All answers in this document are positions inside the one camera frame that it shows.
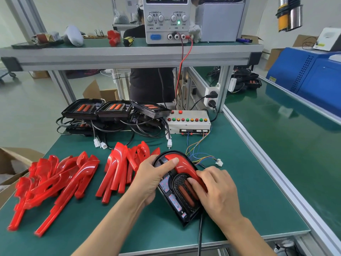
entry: machine vent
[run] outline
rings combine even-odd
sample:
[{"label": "machine vent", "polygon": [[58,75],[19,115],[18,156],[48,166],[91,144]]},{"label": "machine vent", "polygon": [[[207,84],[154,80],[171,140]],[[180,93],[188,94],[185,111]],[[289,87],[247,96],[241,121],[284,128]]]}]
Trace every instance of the machine vent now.
[{"label": "machine vent", "polygon": [[304,78],[305,74],[308,72],[308,69],[310,67],[310,64],[313,60],[314,56],[309,55],[304,63],[304,65],[301,68],[301,71],[298,73],[296,80],[294,81],[293,85],[290,88],[290,91],[293,93],[296,93],[296,88]]}]

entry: yellow warning label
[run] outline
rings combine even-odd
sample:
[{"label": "yellow warning label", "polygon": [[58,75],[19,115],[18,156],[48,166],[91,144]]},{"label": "yellow warning label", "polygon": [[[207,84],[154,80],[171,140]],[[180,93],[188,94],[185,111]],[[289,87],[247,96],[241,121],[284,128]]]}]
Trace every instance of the yellow warning label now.
[{"label": "yellow warning label", "polygon": [[277,80],[277,79],[276,79],[275,77],[272,77],[272,76],[271,76],[271,77],[269,78],[269,80],[270,80],[271,82],[276,83],[276,80]]}]

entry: control box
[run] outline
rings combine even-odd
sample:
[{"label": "control box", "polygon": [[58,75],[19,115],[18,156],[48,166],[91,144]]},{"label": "control box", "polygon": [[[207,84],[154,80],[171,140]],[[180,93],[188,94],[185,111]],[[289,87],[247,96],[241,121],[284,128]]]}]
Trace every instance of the control box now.
[{"label": "control box", "polygon": [[172,111],[166,120],[171,134],[204,134],[211,129],[206,111]]},{"label": "control box", "polygon": [[143,0],[147,44],[187,43],[191,0]]}]

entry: orange wire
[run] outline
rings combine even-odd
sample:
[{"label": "orange wire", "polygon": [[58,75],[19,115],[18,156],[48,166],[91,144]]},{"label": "orange wire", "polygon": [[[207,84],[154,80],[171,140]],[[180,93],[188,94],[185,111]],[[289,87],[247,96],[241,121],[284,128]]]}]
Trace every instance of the orange wire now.
[{"label": "orange wire", "polygon": [[[186,57],[190,54],[191,50],[192,50],[192,47],[193,47],[193,39],[189,38],[192,42],[191,44],[191,48],[190,48],[190,51],[188,51],[187,55],[185,56],[185,58],[180,62],[180,68],[182,68],[182,62],[186,59]],[[181,70],[179,70],[179,75],[178,75],[178,81],[176,83],[176,88],[175,88],[175,95],[178,91],[178,86],[179,86],[179,80],[180,80],[180,73],[181,73]]]}]

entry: blue power button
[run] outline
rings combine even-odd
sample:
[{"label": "blue power button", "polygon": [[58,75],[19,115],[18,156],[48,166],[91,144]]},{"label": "blue power button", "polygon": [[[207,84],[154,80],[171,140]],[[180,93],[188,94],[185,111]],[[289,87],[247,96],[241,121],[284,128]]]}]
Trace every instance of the blue power button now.
[{"label": "blue power button", "polygon": [[150,35],[150,39],[151,40],[160,40],[161,39],[161,35],[160,34],[151,34]]}]

